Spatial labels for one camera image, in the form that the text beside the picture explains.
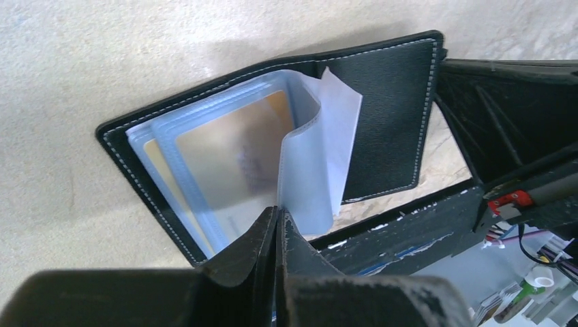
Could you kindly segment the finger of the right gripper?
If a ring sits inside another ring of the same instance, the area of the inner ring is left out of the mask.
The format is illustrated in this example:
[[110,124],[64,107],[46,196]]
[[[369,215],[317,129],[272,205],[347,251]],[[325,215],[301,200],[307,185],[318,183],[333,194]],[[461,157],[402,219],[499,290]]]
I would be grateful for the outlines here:
[[465,181],[400,207],[349,225],[311,242],[334,267],[347,275],[370,275],[424,248],[452,241],[455,250],[471,233],[483,190]]

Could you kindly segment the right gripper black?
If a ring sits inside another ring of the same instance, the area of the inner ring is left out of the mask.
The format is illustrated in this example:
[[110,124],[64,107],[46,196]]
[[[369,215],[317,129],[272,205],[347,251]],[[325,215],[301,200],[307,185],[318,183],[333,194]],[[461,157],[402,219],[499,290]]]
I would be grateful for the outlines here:
[[483,197],[474,231],[505,221],[577,236],[577,62],[447,59],[436,103]]

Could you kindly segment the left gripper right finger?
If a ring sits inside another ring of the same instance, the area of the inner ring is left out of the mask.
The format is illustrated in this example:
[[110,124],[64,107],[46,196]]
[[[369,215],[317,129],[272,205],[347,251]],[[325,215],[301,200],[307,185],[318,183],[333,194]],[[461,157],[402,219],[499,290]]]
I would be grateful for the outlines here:
[[430,276],[345,275],[279,210],[275,309],[278,326],[472,326],[461,294]]

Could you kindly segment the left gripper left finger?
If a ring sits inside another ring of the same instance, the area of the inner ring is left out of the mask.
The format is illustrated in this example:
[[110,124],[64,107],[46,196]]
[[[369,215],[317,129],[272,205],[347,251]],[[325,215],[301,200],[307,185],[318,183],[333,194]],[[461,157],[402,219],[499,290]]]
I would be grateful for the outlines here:
[[197,268],[45,270],[16,290],[2,326],[270,326],[278,209]]

